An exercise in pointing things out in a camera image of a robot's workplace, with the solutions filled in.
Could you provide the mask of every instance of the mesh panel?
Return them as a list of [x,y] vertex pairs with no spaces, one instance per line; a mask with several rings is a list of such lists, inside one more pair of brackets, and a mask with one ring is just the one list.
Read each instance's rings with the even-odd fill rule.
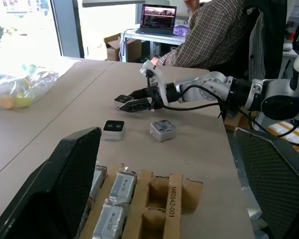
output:
[[263,219],[276,239],[286,238],[299,216],[299,177],[270,142],[243,131],[237,140]]
[[96,142],[99,142],[98,137],[98,134],[93,132],[76,144],[67,165],[54,186],[54,192],[61,203],[72,237],[75,237],[77,233],[90,193],[95,168],[95,155],[98,152],[98,144],[95,145]]

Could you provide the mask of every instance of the person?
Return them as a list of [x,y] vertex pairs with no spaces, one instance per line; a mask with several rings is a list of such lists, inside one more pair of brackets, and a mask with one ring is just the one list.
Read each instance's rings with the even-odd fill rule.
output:
[[185,42],[155,65],[209,69],[226,63],[235,53],[244,32],[247,14],[244,0],[184,0],[192,16]]

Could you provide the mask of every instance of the beige table surface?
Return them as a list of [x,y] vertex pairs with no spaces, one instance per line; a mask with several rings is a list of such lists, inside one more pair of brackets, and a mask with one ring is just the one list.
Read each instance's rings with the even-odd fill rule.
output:
[[90,60],[76,62],[34,106],[14,111],[0,110],[0,171],[110,64]]
[[[217,118],[217,106],[194,112],[125,113],[114,108],[115,97],[145,87],[140,67],[133,63],[111,64],[15,157],[0,173],[0,215],[60,139],[81,129],[103,126],[106,120],[124,120],[126,133],[122,141],[101,140],[99,164],[109,166],[120,162],[135,171],[152,170],[162,176],[179,172],[192,180],[203,181],[197,210],[182,216],[181,238],[254,238],[225,128]],[[206,74],[197,69],[161,69],[170,81]],[[175,124],[178,134],[173,140],[157,143],[149,134],[150,123],[162,119]]]

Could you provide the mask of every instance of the plastic bag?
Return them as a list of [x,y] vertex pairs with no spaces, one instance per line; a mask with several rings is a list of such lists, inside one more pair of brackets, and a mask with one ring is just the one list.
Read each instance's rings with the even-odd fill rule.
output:
[[62,71],[34,64],[0,63],[0,109],[24,108],[38,101],[75,61],[63,59]]

